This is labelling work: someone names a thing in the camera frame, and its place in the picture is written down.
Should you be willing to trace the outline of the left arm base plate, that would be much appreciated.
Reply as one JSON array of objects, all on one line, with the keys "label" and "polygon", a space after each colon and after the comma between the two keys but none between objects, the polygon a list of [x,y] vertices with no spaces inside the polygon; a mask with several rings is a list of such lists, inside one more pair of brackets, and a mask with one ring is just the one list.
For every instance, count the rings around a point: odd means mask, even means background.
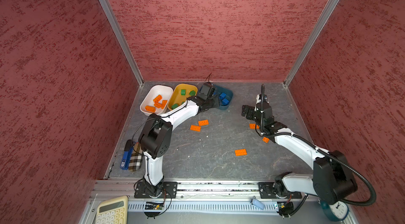
[{"label": "left arm base plate", "polygon": [[136,199],[175,199],[178,189],[178,182],[161,181],[152,186],[146,181],[137,182],[135,185],[134,198]]}]

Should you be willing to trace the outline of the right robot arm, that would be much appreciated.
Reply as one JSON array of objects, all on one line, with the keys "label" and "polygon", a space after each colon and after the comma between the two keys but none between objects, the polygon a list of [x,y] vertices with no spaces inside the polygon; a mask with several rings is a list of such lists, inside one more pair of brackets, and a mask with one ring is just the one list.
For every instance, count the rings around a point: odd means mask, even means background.
[{"label": "right robot arm", "polygon": [[[366,207],[376,202],[377,193],[373,185],[348,164],[343,153],[330,152],[294,133],[286,125],[275,120],[268,103],[243,105],[242,116],[254,122],[254,129],[260,136],[288,149],[312,170],[310,174],[286,172],[277,176],[273,190],[278,197],[286,198],[293,192],[304,192],[319,197],[329,205],[340,201]],[[347,199],[358,190],[356,178],[359,178],[370,192],[365,201]]]}]

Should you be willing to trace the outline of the large orange lego plate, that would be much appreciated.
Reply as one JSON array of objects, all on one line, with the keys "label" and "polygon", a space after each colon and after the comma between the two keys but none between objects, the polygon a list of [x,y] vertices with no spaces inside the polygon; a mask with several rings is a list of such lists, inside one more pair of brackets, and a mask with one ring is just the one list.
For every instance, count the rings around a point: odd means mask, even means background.
[{"label": "large orange lego plate", "polygon": [[201,131],[201,127],[200,127],[200,126],[196,126],[196,125],[191,125],[191,126],[190,126],[190,130],[196,131],[196,132],[200,132],[200,131]]}]

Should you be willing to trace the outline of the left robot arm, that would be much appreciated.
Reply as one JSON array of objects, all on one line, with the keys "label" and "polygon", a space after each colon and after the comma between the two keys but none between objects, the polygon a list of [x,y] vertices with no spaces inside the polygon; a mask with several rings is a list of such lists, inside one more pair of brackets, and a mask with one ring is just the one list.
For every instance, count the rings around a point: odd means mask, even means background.
[{"label": "left robot arm", "polygon": [[163,155],[170,147],[173,130],[189,118],[219,106],[220,101],[217,96],[207,99],[192,96],[168,113],[152,114],[148,117],[138,142],[146,161],[146,171],[142,182],[153,197],[160,196],[163,191]]}]

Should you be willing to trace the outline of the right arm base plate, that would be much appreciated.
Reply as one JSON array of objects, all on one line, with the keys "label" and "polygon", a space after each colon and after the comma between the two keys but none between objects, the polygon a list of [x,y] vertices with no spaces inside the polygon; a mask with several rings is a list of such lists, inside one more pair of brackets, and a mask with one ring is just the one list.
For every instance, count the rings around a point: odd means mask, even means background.
[{"label": "right arm base plate", "polygon": [[274,182],[259,182],[258,192],[261,199],[302,199],[300,192],[276,192]]}]

